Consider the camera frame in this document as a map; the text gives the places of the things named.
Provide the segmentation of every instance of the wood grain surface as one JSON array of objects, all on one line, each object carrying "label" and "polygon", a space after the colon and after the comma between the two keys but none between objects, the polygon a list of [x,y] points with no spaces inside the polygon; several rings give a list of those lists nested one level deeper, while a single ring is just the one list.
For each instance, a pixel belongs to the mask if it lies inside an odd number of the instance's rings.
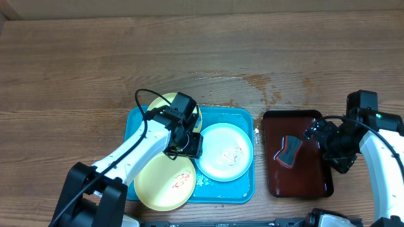
[{"label": "wood grain surface", "polygon": [[[326,199],[277,199],[266,176],[267,110],[345,112],[359,89],[404,115],[402,11],[6,21],[0,36],[0,226],[47,226],[68,170],[91,165],[124,139],[134,91],[181,91],[206,106],[248,110],[256,190],[243,205],[186,204],[170,212],[127,201],[145,221],[303,217],[314,207],[360,217],[374,206],[359,156],[333,172]],[[155,97],[141,96],[149,104]]]}]

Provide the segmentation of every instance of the red marking on plate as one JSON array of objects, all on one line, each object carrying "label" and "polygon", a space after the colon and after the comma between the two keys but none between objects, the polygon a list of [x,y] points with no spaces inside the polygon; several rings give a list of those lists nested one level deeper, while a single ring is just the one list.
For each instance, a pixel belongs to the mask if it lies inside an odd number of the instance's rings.
[{"label": "red marking on plate", "polygon": [[177,188],[179,189],[179,187],[181,187],[182,185],[185,184],[185,182],[188,181],[189,177],[191,177],[191,172],[189,170],[187,170],[185,173],[182,173],[178,176],[176,176],[175,178],[178,180],[177,183],[175,183],[174,186],[172,186],[172,188]]}]

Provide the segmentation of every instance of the black cable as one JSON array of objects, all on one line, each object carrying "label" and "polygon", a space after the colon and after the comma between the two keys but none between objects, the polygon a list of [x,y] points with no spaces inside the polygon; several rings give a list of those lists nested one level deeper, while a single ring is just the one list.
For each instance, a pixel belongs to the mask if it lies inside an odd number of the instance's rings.
[{"label": "black cable", "polygon": [[353,122],[356,123],[364,128],[366,128],[367,130],[373,132],[373,134],[375,134],[380,140],[382,140],[382,142],[386,145],[386,147],[390,150],[391,154],[393,155],[393,157],[396,159],[398,167],[400,167],[400,171],[401,171],[401,176],[403,178],[403,182],[404,182],[404,166],[403,163],[401,162],[400,159],[400,155],[394,150],[394,148],[392,147],[392,145],[390,145],[389,142],[387,142],[387,140],[385,140],[385,138],[380,135],[380,133],[376,132],[374,129],[372,129],[371,127],[369,127],[368,125],[365,125],[364,123],[359,122],[358,120],[354,120],[354,119],[350,119],[348,117],[341,117],[341,116],[325,116],[325,117],[320,117],[319,119],[317,119],[316,121],[314,121],[313,125],[316,126],[316,124],[322,120],[326,120],[326,119],[340,119],[342,121],[349,121],[349,122]]},{"label": "black cable", "polygon": [[70,202],[63,208],[63,210],[56,216],[56,218],[53,220],[53,222],[51,222],[48,227],[53,227],[61,218],[62,215],[69,209],[69,207],[75,202],[77,201],[82,195],[83,193],[85,193],[93,184],[95,184],[96,182],[98,182],[109,170],[113,169],[113,167],[115,167],[120,161],[122,161],[130,152],[132,152],[139,144],[140,142],[145,138],[146,133],[147,133],[147,120],[145,117],[145,112],[143,111],[139,100],[138,100],[138,93],[139,91],[147,91],[150,93],[153,93],[157,96],[159,96],[160,98],[162,98],[164,101],[166,101],[167,103],[169,103],[171,105],[171,103],[164,98],[162,95],[160,95],[159,93],[149,90],[149,89],[138,89],[135,93],[134,93],[134,100],[137,104],[137,106],[139,107],[140,113],[142,115],[142,120],[145,122],[145,129],[143,130],[142,135],[140,135],[140,138],[137,140],[137,142],[131,146],[131,148],[129,148],[125,153],[123,153],[118,159],[116,159],[115,161],[113,161],[111,163],[111,165],[109,165],[104,171],[102,171],[101,173],[99,173],[93,180],[91,180],[83,189],[81,189],[77,195],[72,198],[70,200]]}]

